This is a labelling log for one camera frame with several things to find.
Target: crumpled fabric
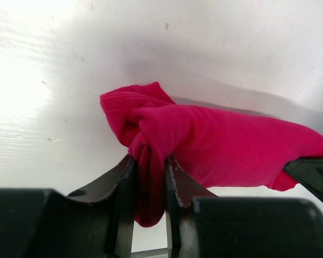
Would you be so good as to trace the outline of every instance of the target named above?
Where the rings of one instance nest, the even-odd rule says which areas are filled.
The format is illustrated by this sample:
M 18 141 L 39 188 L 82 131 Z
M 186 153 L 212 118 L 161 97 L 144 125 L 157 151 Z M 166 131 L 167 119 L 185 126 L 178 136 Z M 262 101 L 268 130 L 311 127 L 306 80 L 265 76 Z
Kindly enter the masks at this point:
M 101 95 L 108 123 L 138 161 L 135 219 L 156 224 L 165 210 L 164 161 L 173 154 L 204 187 L 285 191 L 297 181 L 282 171 L 299 157 L 323 157 L 323 136 L 271 117 L 176 104 L 159 86 L 122 87 Z

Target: white surface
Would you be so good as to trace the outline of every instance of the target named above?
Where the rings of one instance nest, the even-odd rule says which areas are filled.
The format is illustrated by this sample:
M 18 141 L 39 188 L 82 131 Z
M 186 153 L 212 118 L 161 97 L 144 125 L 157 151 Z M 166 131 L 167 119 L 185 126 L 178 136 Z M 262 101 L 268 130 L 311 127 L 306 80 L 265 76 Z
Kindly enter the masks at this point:
M 0 187 L 66 194 L 113 167 L 126 149 L 99 95 L 152 81 L 323 133 L 323 0 L 0 0 Z M 165 247 L 164 228 L 137 228 L 133 251 Z

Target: pink fabric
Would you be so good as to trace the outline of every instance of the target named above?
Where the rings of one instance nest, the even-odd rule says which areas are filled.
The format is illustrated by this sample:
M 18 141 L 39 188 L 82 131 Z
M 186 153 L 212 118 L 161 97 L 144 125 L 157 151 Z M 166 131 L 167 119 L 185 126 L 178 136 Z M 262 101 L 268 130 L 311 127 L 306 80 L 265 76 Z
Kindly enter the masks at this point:
M 164 213 L 164 161 L 173 154 L 205 187 L 279 191 L 297 182 L 282 171 L 299 157 L 323 157 L 323 136 L 302 125 L 193 105 L 177 105 L 155 82 L 100 98 L 109 125 L 139 163 L 136 220 L 152 226 Z

